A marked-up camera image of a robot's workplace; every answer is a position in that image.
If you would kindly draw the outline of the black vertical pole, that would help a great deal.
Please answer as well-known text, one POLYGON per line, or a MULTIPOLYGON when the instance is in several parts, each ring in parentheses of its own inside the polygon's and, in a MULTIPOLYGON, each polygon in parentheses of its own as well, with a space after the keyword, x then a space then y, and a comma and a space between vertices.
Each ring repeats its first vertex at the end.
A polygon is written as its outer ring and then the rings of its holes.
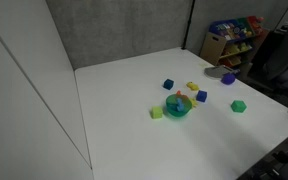
POLYGON ((193 16, 193 12, 194 12, 195 3, 196 3, 196 0, 192 0, 189 16, 188 16, 188 19, 187 19, 187 25, 186 25, 186 29, 185 29, 185 34, 184 34, 183 42, 182 42, 182 45, 181 45, 181 49, 182 50, 186 49, 187 38, 188 38, 190 26, 191 26, 191 21, 192 21, 192 16, 193 16))

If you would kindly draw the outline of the lime yellow-green cube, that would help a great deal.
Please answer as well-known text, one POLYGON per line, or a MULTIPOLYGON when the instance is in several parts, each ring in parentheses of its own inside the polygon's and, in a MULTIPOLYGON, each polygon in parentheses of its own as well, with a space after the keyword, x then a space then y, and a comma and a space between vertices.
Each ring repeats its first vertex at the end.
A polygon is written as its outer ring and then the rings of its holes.
POLYGON ((154 106, 151 109, 151 117, 153 119, 159 119, 163 116, 163 109, 160 106, 154 106))

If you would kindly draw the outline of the grey metal plate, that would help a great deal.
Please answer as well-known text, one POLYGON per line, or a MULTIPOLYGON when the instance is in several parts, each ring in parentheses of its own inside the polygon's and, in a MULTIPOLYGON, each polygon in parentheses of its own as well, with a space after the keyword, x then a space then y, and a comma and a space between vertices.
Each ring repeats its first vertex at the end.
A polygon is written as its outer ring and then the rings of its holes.
POLYGON ((208 67, 204 69, 205 76, 211 79, 221 79, 225 74, 238 74, 239 72, 239 69, 232 69, 225 65, 208 67))

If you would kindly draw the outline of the blue cube near bowl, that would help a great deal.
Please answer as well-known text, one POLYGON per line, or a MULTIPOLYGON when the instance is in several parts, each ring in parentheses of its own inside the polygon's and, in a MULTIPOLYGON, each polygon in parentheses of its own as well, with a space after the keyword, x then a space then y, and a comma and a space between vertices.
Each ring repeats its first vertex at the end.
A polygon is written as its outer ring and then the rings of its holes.
POLYGON ((205 102, 206 99, 207 99, 207 92, 199 90, 196 96, 196 100, 199 102, 205 102))

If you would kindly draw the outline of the green cube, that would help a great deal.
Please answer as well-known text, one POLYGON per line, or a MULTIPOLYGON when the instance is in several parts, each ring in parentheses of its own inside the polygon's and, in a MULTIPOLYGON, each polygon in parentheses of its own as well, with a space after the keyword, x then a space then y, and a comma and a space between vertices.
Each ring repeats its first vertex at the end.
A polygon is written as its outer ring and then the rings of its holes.
POLYGON ((231 104, 231 109, 234 112, 243 113, 247 106, 242 100, 234 100, 231 104))

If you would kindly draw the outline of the colourful toy storage shelf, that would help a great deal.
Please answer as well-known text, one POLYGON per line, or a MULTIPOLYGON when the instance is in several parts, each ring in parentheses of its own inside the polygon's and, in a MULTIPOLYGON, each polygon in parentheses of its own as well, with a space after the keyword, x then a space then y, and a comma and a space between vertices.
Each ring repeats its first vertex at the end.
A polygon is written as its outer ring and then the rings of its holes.
POLYGON ((214 66, 235 68, 251 62, 269 33, 263 21, 247 16, 212 22, 199 56, 214 66))

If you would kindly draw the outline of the orange toy behind bowl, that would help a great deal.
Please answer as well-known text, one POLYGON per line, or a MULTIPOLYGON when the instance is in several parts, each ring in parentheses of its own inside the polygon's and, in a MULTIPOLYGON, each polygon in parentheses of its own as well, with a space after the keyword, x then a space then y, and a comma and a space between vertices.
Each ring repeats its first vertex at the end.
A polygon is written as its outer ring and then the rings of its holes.
POLYGON ((178 97, 185 97, 185 98, 187 98, 187 96, 186 96, 186 95, 183 95, 180 90, 178 90, 178 91, 176 92, 176 95, 177 95, 178 97))

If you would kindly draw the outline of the purple ridged ball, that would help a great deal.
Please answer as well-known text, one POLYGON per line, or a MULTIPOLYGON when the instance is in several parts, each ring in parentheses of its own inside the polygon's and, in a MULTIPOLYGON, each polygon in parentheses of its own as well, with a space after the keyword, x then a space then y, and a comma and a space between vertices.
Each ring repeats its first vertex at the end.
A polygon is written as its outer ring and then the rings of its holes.
POLYGON ((235 79, 236 77, 234 74, 227 73, 222 77, 221 82, 225 85, 231 85, 235 82, 235 79))

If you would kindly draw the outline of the green bowl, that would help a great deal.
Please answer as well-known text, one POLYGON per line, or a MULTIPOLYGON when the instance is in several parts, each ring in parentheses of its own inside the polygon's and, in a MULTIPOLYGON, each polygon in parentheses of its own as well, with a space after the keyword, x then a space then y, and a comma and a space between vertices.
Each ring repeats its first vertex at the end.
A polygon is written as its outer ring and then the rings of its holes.
POLYGON ((166 109, 174 117, 183 117, 192 109, 192 103, 186 95, 172 94, 166 98, 166 109))

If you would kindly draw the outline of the dark blue cube far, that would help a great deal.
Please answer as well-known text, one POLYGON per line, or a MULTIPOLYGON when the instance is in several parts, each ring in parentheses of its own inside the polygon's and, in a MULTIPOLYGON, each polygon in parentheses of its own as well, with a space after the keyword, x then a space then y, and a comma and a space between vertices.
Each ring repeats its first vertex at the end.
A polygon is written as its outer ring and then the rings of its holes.
POLYGON ((163 87, 167 90, 170 90, 173 88, 173 85, 174 85, 174 81, 171 80, 171 79, 166 79, 163 83, 163 87))

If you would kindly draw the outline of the blue toy in bowl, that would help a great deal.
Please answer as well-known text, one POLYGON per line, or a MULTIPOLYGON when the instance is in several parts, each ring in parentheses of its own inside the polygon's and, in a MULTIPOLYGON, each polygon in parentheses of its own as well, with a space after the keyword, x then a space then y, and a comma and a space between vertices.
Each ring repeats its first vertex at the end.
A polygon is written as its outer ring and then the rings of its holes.
POLYGON ((182 112, 184 110, 184 104, 181 98, 176 99, 177 104, 175 105, 177 112, 182 112))

